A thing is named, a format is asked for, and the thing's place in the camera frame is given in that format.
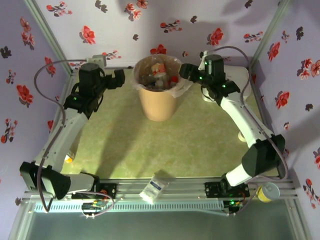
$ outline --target green floor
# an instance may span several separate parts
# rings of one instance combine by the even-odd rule
[[[179,97],[170,120],[153,122],[142,112],[129,73],[123,87],[104,93],[98,112],[83,128],[74,161],[65,163],[62,173],[150,178],[162,170],[172,177],[218,177],[241,163],[247,144],[240,142],[225,111],[202,100],[199,85]],[[247,102],[258,115],[253,94]]]

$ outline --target plastic bag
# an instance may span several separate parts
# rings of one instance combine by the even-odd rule
[[[144,88],[154,92],[165,91],[170,93],[174,98],[180,97],[193,84],[193,82],[179,76],[179,70],[182,62],[174,56],[169,56],[165,54],[157,54],[156,56],[161,58],[162,61],[164,62],[166,73],[168,76],[178,77],[177,84],[168,90],[149,89],[145,85],[141,84],[141,82],[144,80],[143,78],[147,78],[148,76],[151,76],[151,77],[153,76],[151,65],[152,65],[152,59],[154,55],[151,55],[141,59],[135,65],[133,69],[132,86],[137,90]]]

